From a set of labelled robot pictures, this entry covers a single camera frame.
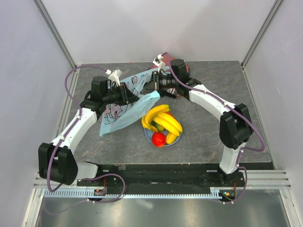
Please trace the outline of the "light blue plastic bag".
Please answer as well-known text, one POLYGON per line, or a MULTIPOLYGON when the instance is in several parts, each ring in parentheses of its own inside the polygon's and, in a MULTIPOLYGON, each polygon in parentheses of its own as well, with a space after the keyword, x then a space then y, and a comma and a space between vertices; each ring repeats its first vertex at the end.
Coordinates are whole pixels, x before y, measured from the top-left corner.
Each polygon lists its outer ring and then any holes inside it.
POLYGON ((155 69, 146 70, 132 76, 123 77, 120 82, 124 82, 128 89, 139 100, 125 105, 109 104, 102 115, 99 136, 123 129, 130 124, 141 119, 160 99, 160 94, 153 91, 149 94, 141 94, 143 86, 151 79, 152 72, 155 69))

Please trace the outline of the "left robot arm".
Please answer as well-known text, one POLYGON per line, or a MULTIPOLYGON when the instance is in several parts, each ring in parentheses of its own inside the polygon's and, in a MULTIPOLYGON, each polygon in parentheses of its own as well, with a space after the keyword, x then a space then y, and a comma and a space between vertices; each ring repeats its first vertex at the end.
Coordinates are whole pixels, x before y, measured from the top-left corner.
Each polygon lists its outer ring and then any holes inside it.
POLYGON ((74 152, 88 129, 94 125, 107 105, 128 105, 139 100, 126 83, 116 84, 106 77, 94 77, 91 89, 85 95, 73 120, 64 131, 50 143, 38 148, 39 175, 47 181, 65 185, 75 180, 87 179, 93 186, 104 181, 98 165, 91 162, 78 163, 74 152))

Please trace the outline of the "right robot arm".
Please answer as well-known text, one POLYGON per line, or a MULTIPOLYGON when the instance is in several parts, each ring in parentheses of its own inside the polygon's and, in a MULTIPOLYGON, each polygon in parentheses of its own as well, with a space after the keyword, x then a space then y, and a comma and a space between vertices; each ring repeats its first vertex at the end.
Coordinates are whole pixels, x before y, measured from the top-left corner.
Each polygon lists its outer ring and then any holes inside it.
POLYGON ((154 69, 143 86, 143 93, 157 91, 161 96, 176 97, 168 89, 177 91, 178 95, 196 103, 211 113, 219 122, 219 137, 223 143, 223 156, 219 163, 220 172, 217 181, 228 186, 234 180, 233 173, 239 168, 239 154, 245 147, 254 130, 249 109, 245 104, 235 105, 210 90, 199 80, 191 77, 190 69, 182 59, 169 61, 169 69, 161 56, 153 60, 154 69))

